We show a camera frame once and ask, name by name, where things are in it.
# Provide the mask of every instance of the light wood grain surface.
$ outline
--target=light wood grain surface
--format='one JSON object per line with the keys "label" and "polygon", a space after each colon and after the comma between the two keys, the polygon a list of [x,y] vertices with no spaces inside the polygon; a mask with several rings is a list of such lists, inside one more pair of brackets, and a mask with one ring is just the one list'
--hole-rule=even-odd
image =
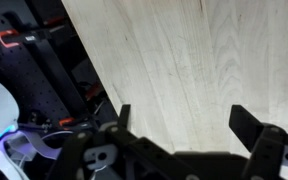
{"label": "light wood grain surface", "polygon": [[170,152],[248,155],[232,104],[288,131],[288,0],[63,0],[130,129]]}

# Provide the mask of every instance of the wooden board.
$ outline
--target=wooden board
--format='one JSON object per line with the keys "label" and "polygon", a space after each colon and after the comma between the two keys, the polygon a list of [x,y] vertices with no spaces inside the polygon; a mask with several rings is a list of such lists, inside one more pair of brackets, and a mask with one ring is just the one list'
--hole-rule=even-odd
{"label": "wooden board", "polygon": [[288,131],[288,0],[63,0],[130,128],[170,152],[248,155],[232,104]]}

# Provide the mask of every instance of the bolt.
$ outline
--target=bolt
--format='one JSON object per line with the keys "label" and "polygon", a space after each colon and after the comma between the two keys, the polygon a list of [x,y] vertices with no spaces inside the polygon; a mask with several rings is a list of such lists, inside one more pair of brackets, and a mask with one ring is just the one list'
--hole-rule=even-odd
{"label": "bolt", "polygon": [[116,131],[118,131],[118,128],[117,128],[117,127],[112,127],[112,128],[111,128],[111,131],[112,131],[112,132],[116,132]]}
{"label": "bolt", "polygon": [[279,130],[278,128],[276,128],[276,127],[272,127],[272,128],[271,128],[271,131],[279,132],[280,130]]}
{"label": "bolt", "polygon": [[251,180],[264,180],[264,179],[260,176],[252,176]]}
{"label": "bolt", "polygon": [[200,180],[200,178],[198,178],[196,175],[194,174],[190,174],[190,175],[187,175],[185,180]]}
{"label": "bolt", "polygon": [[77,138],[82,139],[82,138],[84,138],[85,136],[86,136],[85,133],[79,133],[79,134],[77,135]]}

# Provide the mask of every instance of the wire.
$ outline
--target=wire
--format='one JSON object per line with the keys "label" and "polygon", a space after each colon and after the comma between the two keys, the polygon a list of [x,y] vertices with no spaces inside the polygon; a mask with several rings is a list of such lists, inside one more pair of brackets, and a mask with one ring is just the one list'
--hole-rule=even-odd
{"label": "wire", "polygon": [[[59,135],[59,134],[72,134],[73,132],[72,131],[57,131],[57,132],[54,132],[54,133],[50,133],[50,134],[47,134],[45,136],[42,137],[42,140],[46,139],[46,138],[49,138],[49,137],[52,137],[52,136],[56,136],[56,135]],[[21,159],[20,163],[19,163],[19,167],[23,169],[23,166],[25,164],[25,158],[26,156],[23,156],[23,158]]]}

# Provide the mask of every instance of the screw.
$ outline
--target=screw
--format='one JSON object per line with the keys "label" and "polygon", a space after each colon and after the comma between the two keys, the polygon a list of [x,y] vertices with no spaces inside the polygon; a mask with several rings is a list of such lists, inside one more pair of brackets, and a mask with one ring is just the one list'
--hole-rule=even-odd
{"label": "screw", "polygon": [[279,132],[280,130],[279,130],[278,128],[276,128],[276,127],[272,127],[272,128],[271,128],[271,131]]}
{"label": "screw", "polygon": [[200,180],[200,178],[198,178],[196,175],[194,174],[190,174],[190,175],[187,175],[185,180]]}
{"label": "screw", "polygon": [[77,135],[77,138],[82,139],[82,138],[84,138],[85,136],[86,136],[85,133],[79,133],[79,134]]}
{"label": "screw", "polygon": [[252,176],[251,180],[264,180],[264,179],[260,176]]}
{"label": "screw", "polygon": [[112,128],[111,128],[111,131],[112,131],[112,132],[116,132],[116,131],[118,131],[118,128],[117,128],[117,127],[112,127]]}

